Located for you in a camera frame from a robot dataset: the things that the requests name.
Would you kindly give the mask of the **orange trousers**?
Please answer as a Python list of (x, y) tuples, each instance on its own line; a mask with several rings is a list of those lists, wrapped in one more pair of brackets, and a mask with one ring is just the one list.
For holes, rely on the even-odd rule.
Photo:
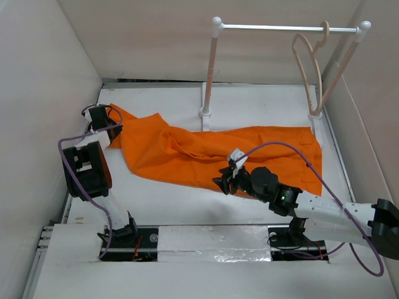
[(135, 175), (164, 183), (218, 191), (212, 181), (228, 165), (227, 157), (236, 148), (249, 155), (248, 171), (265, 166), (279, 181), (315, 195), (322, 183), (305, 161), (285, 145), (297, 148), (318, 173), (322, 172), (322, 150), (309, 127), (251, 126), (228, 131), (191, 132), (169, 125), (160, 114), (137, 118), (112, 104), (107, 110), (122, 131), (111, 147), (122, 151), (127, 168)]

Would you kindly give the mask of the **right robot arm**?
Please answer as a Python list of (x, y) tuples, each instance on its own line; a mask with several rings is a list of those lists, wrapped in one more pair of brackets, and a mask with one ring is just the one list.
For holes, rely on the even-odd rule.
[(295, 245), (320, 240), (373, 245), (381, 256), (398, 259), (398, 208), (388, 200), (339, 205), (334, 199), (280, 183), (266, 167), (251, 172), (226, 167), (220, 173), (213, 182), (226, 195), (242, 191), (267, 203), (275, 214), (292, 217), (288, 238)]

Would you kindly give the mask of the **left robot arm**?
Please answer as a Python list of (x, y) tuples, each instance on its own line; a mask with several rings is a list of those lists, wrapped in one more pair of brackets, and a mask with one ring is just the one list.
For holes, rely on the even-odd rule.
[(110, 105), (93, 104), (82, 116), (88, 121), (87, 132), (58, 141), (68, 192), (104, 213), (108, 228), (100, 236), (132, 247), (139, 238), (137, 225), (111, 193), (112, 176), (103, 152), (122, 132), (122, 114)]

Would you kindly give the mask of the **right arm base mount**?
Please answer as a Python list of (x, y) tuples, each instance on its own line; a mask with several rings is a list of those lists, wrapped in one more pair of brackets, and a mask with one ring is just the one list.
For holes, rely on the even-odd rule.
[(328, 262), (323, 240), (311, 241), (304, 235), (305, 219), (293, 218), (289, 224), (270, 225), (267, 244), (272, 261), (320, 260)]

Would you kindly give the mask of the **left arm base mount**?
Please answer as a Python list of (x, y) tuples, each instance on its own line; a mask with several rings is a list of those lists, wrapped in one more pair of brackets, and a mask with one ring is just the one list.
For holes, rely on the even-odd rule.
[(137, 226), (128, 213), (128, 223), (110, 230), (106, 226), (98, 233), (102, 241), (99, 259), (103, 262), (156, 262), (158, 260), (158, 233), (156, 226)]

